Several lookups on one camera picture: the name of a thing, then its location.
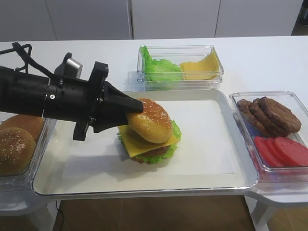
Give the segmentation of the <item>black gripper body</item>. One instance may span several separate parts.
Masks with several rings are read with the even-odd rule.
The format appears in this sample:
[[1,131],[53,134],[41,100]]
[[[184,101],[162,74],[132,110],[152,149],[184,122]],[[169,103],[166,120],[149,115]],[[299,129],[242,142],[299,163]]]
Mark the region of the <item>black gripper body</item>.
[[108,65],[95,62],[89,80],[55,75],[50,81],[43,117],[75,122],[73,139],[84,141],[94,117],[91,104],[99,98]]

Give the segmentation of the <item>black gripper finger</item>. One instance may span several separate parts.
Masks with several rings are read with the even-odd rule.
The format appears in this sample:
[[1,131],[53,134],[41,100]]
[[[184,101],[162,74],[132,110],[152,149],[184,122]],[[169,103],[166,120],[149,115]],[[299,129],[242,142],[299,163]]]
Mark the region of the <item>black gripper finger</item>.
[[143,104],[141,101],[136,100],[119,91],[108,81],[105,81],[103,84],[102,112],[140,113],[143,112]]
[[92,124],[94,133],[127,125],[126,112],[129,108],[130,105],[127,103],[113,101],[93,102],[91,104],[91,113],[94,117]]

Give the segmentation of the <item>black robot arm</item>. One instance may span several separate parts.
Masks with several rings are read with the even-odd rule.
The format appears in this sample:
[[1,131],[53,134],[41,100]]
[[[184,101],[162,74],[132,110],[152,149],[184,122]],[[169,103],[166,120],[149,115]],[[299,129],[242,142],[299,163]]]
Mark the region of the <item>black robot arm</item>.
[[73,139],[128,124],[126,114],[143,111],[142,102],[122,93],[106,78],[107,64],[95,62],[89,80],[54,75],[47,78],[0,71],[0,110],[75,122]]

